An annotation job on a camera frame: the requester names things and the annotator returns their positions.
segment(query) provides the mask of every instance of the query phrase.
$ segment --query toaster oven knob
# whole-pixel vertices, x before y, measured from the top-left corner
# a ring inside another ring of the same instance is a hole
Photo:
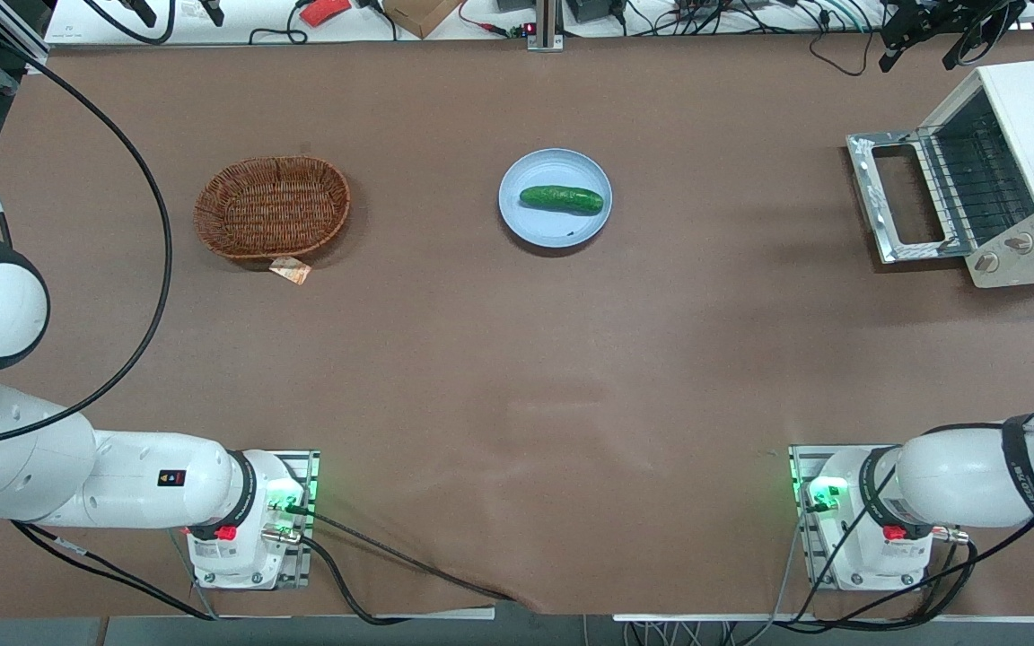
[[[1016,250],[1016,253],[1023,255],[1031,251],[1031,244],[1034,241],[1031,240],[1031,234],[1016,234],[1011,238],[1004,241],[1005,245]]]
[[[984,271],[984,273],[992,274],[998,267],[1000,267],[1000,256],[992,252],[981,255],[976,260],[976,271]]]

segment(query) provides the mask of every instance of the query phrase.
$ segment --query cardboard box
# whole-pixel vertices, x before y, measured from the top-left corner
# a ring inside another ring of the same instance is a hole
[[[457,8],[459,0],[385,0],[390,20],[416,37],[426,37]]]

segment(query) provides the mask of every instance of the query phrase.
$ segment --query red button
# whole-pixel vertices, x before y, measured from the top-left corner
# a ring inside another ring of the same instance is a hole
[[[883,527],[883,540],[885,541],[903,541],[907,536],[908,532],[904,531],[904,527],[900,527],[900,525],[885,525]]]

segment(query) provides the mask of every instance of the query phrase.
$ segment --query plate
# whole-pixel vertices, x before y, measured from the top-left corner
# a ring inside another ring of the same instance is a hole
[[[529,187],[587,188],[604,198],[604,208],[596,215],[574,215],[528,208],[521,204],[520,192]],[[525,155],[506,172],[497,191],[500,218],[522,241],[539,247],[572,247],[587,241],[609,220],[612,210],[612,185],[595,160],[566,148],[545,148]]]

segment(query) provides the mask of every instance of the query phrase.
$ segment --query toaster oven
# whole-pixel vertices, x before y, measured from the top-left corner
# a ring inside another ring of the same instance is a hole
[[[943,238],[898,234],[878,160],[900,146]],[[961,256],[977,287],[1034,282],[1034,61],[980,66],[914,130],[850,134],[848,151],[880,260]]]

